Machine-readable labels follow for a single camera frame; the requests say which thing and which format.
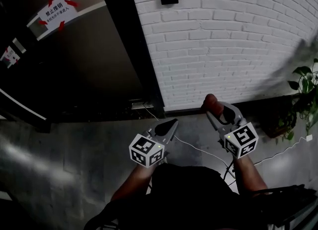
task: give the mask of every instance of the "concrete floor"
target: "concrete floor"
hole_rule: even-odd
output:
[[[217,142],[218,134],[206,116],[178,117],[176,135],[199,149],[213,153],[230,164],[232,157]],[[283,151],[300,136],[306,137],[299,121],[293,141],[271,140],[251,118],[260,139],[253,162]],[[155,119],[65,123],[52,126],[50,134],[8,121],[0,122],[0,180],[27,212],[45,229],[79,230],[109,202],[115,190],[135,166],[128,145]],[[317,127],[311,142],[301,140],[293,149],[257,166],[272,187],[305,184],[318,190]],[[226,168],[217,158],[174,139],[167,147],[168,162],[206,166],[221,175]],[[226,182],[233,178],[227,175]],[[236,183],[231,188],[237,192]]]

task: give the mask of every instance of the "red handle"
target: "red handle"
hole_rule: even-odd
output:
[[[215,117],[219,118],[224,110],[224,105],[221,104],[213,94],[208,94],[201,107],[206,111],[210,111]]]

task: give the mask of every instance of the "forearm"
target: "forearm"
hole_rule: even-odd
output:
[[[157,164],[149,168],[145,168],[138,164],[129,175],[127,180],[112,196],[111,201],[138,195],[145,195],[156,166]]]
[[[249,156],[234,159],[234,169],[239,190],[238,192],[241,195],[248,196],[250,191],[267,189],[265,182]]]

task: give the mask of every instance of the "white brick wall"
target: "white brick wall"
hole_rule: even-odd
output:
[[[229,103],[289,93],[269,89],[286,84],[273,73],[318,22],[318,0],[135,2],[165,110],[199,107],[207,93]]]

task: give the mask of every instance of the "warning sign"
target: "warning sign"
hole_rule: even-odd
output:
[[[4,62],[7,68],[10,68],[12,65],[17,63],[19,59],[20,57],[18,54],[16,54],[15,51],[8,46],[4,54],[1,56],[0,61]]]
[[[60,27],[61,22],[76,18],[78,12],[74,8],[74,2],[70,0],[50,0],[49,5],[46,5],[38,15],[41,19],[40,24],[45,25],[49,31]]]

